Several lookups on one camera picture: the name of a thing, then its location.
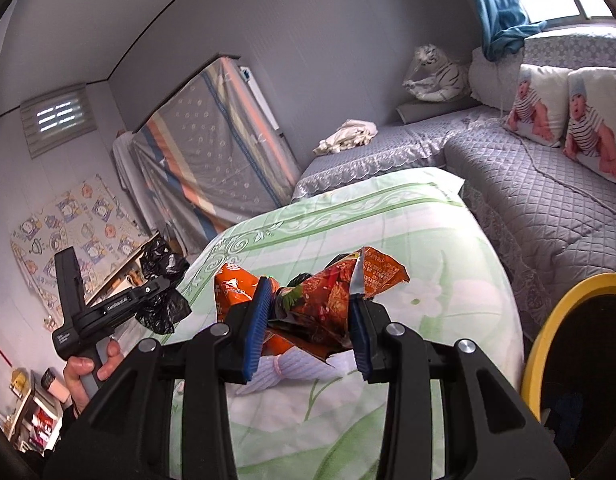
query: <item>baby in striped shirt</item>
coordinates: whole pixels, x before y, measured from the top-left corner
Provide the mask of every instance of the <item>baby in striped shirt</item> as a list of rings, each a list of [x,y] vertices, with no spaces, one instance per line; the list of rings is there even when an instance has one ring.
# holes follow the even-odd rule
[[[554,140],[548,125],[548,108],[542,102],[537,92],[531,88],[532,73],[523,67],[519,72],[519,88],[515,97],[508,126],[513,131],[518,130],[518,121],[533,125],[533,135],[545,140]]]
[[[599,171],[616,178],[616,143],[614,132],[606,126],[597,110],[587,104],[586,86],[581,77],[572,78],[570,89],[570,120],[563,153],[577,160],[577,152],[599,156]]]

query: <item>blue stripe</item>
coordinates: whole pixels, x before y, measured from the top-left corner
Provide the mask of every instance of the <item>blue stripe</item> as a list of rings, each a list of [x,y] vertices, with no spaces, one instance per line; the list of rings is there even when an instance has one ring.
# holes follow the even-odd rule
[[[217,229],[214,228],[213,223],[210,221],[210,219],[206,215],[204,215],[203,211],[201,211],[201,209],[198,208],[198,206],[190,202],[184,195],[184,189],[181,186],[181,182],[175,176],[175,174],[173,174],[173,172],[170,170],[170,167],[168,165],[168,160],[166,160],[166,157],[163,155],[162,149],[157,144],[157,141],[155,140],[155,138],[152,135],[152,132],[150,131],[150,128],[148,126],[144,126],[139,131],[144,134],[144,137],[146,138],[146,141],[148,142],[148,146],[150,146],[150,148],[152,149],[152,153],[154,154],[155,161],[166,172],[166,180],[168,181],[168,184],[171,187],[173,187],[175,190],[179,191],[179,193],[181,193],[181,196],[184,198],[184,200],[186,200],[186,202],[188,202],[192,206],[192,210],[195,213],[197,220],[199,220],[199,223],[201,225],[201,228],[204,231],[204,234],[206,235],[207,240],[210,241],[213,238],[215,238],[218,235]]]
[[[250,164],[251,168],[255,171],[255,174],[259,178],[259,181],[262,183],[263,187],[266,188],[266,191],[268,192],[268,195],[271,197],[272,201],[275,203],[275,205],[278,208],[281,207],[282,203],[277,198],[275,191],[272,189],[272,187],[268,183],[263,172],[261,171],[261,169],[255,162],[255,159],[253,158],[252,154],[248,150],[248,147],[244,144],[243,139],[240,137],[239,133],[237,132],[237,129],[234,127],[232,119],[230,118],[230,114],[228,113],[228,110],[226,110],[226,107],[224,106],[224,104],[221,102],[219,95],[217,95],[217,92],[214,89],[213,82],[210,80],[210,77],[208,76],[206,71],[203,71],[201,75],[204,77],[206,86],[208,86],[208,89],[210,90],[210,93],[213,96],[215,104],[219,108],[219,111],[221,112],[221,114],[224,116],[226,123],[228,123],[228,127],[230,128],[230,133],[232,134],[234,140],[237,142],[237,145],[240,147],[240,150],[242,150],[242,153],[246,156],[246,160],[248,160],[248,163]]]

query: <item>black plastic bag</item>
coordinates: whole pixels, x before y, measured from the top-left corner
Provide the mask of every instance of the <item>black plastic bag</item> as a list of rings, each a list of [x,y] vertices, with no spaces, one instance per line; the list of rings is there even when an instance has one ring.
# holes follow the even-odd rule
[[[161,237],[156,237],[146,246],[139,262],[146,280],[163,276],[170,280],[170,287],[146,301],[134,317],[157,334],[172,334],[175,323],[192,312],[186,298],[176,290],[190,264],[183,256],[172,252]]]

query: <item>stuffed animal in plastic bag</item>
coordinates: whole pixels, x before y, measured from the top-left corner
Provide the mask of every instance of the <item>stuffed animal in plastic bag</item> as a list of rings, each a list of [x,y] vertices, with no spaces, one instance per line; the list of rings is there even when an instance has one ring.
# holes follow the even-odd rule
[[[413,81],[422,68],[429,77]],[[403,87],[420,101],[443,102],[468,95],[468,74],[465,68],[448,59],[446,53],[433,44],[420,46],[408,67]]]

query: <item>folded cloth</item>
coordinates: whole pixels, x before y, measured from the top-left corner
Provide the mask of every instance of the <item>folded cloth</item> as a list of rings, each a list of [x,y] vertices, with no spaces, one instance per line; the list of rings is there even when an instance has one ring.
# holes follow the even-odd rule
[[[376,134],[376,124],[349,119],[328,139],[320,140],[319,146],[312,150],[312,152],[315,155],[325,155],[325,153],[339,153],[341,150],[347,150],[355,146],[365,146]]]
[[[333,355],[328,363],[320,361],[296,346],[281,355],[259,358],[259,367],[252,380],[237,389],[237,395],[246,395],[275,386],[282,379],[331,381],[356,369],[352,350]]]

